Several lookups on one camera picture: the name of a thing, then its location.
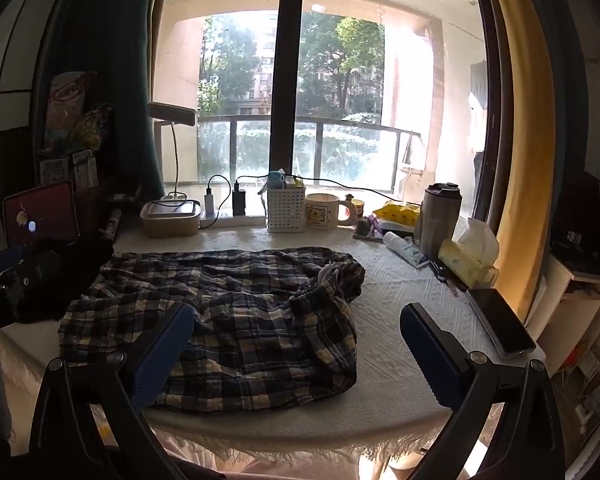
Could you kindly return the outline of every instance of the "thermos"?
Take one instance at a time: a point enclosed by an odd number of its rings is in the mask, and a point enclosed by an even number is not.
[[[413,241],[430,259],[438,258],[440,245],[451,238],[460,215],[462,196],[458,184],[430,184],[424,193]]]

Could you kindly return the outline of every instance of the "dark green curtain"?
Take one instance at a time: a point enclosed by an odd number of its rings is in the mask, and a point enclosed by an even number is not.
[[[49,75],[98,73],[91,98],[115,104],[118,170],[141,180],[143,196],[155,199],[164,187],[146,113],[148,5],[149,0],[66,0]]]

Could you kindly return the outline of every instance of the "snack package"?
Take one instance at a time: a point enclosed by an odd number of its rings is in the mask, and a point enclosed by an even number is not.
[[[112,110],[113,104],[104,103],[85,113],[69,135],[68,149],[89,149],[97,152],[109,133]]]
[[[51,80],[43,153],[63,153],[62,146],[82,115],[86,79],[85,72],[64,72]]]
[[[380,209],[374,211],[376,218],[413,227],[420,215],[420,206],[411,203],[386,202]]]

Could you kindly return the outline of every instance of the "black charger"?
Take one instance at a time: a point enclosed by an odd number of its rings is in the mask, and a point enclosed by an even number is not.
[[[234,210],[234,216],[245,216],[247,207],[247,192],[240,190],[240,185],[234,184],[234,192],[231,193],[231,202]]]

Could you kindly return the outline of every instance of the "plastic food container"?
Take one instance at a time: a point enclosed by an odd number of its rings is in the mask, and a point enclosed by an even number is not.
[[[200,228],[202,206],[198,200],[164,199],[144,204],[142,230],[149,238],[193,236]]]

